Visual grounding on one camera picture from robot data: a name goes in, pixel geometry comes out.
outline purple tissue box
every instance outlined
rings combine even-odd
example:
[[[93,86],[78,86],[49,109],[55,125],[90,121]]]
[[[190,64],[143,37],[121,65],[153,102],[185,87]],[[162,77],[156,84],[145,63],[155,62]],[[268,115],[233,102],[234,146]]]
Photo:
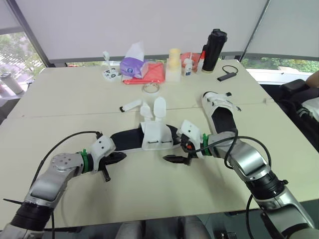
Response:
[[[136,58],[125,57],[120,62],[121,73],[126,76],[143,78],[149,70],[147,61],[140,61]]]

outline tissue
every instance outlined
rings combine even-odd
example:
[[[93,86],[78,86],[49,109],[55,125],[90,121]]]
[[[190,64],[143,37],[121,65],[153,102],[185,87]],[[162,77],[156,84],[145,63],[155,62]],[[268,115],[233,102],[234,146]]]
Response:
[[[127,51],[120,63],[121,73],[128,77],[143,78],[149,70],[148,63],[144,61],[144,46],[142,42],[134,43]]]

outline window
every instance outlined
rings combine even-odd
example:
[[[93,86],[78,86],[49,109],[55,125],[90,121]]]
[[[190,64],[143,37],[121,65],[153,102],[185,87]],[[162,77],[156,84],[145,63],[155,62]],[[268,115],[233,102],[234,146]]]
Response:
[[[20,84],[34,79],[44,67],[24,32],[0,35],[0,74],[9,71]]]
[[[319,70],[319,61],[245,57],[241,63],[259,84],[281,85],[296,79],[306,80]]]
[[[319,61],[282,59],[270,57],[247,57],[241,62],[247,69],[282,70],[288,72],[314,73],[319,70]]]
[[[102,66],[104,61],[87,61],[87,62],[68,62],[66,63],[68,67],[77,66]]]

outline glue bottle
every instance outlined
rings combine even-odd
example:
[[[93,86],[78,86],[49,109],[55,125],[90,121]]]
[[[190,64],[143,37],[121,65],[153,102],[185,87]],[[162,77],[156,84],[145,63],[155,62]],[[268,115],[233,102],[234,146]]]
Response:
[[[191,59],[192,53],[190,53],[190,57],[186,58],[184,60],[184,64],[185,64],[185,69],[184,69],[184,76],[190,76],[191,74],[191,69],[193,67],[193,61]]]

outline black water bottle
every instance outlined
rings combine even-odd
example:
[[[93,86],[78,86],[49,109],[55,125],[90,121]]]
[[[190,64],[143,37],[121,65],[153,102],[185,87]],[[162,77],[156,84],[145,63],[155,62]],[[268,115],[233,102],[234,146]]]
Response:
[[[227,33],[220,29],[214,29],[208,37],[208,42],[204,45],[205,59],[203,70],[212,72],[220,55],[221,49],[227,41]]]

